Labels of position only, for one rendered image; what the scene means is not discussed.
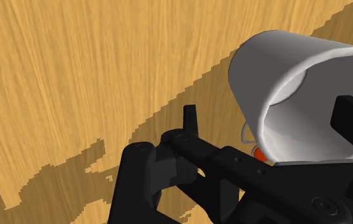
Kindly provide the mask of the white mug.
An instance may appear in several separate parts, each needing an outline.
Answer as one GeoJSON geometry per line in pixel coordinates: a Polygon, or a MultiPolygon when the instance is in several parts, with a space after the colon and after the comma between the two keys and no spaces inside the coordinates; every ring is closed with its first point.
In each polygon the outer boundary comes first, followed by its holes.
{"type": "Polygon", "coordinates": [[[353,160],[353,145],[330,125],[336,98],[353,96],[353,45],[265,31],[239,47],[228,80],[267,159],[353,160]]]}

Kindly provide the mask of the orange round object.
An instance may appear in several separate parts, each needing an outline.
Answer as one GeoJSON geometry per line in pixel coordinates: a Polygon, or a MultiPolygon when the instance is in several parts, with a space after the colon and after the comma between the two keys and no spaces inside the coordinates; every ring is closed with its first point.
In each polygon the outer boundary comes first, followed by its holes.
{"type": "Polygon", "coordinates": [[[261,151],[261,149],[258,146],[254,147],[252,149],[251,155],[254,158],[256,158],[256,159],[258,159],[258,160],[260,160],[262,162],[267,162],[268,161],[268,159],[266,158],[266,156],[263,154],[263,152],[261,151]]]}

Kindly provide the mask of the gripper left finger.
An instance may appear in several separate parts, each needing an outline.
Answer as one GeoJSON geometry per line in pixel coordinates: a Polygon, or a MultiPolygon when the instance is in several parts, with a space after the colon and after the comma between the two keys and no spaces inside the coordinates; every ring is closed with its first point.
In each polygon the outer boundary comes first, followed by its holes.
{"type": "Polygon", "coordinates": [[[158,146],[131,143],[122,152],[107,224],[177,224],[157,210],[162,190],[177,186],[202,207],[213,224],[275,224],[275,212],[227,179],[227,165],[249,156],[198,136],[195,105],[185,105],[183,127],[162,134],[158,146]]]}

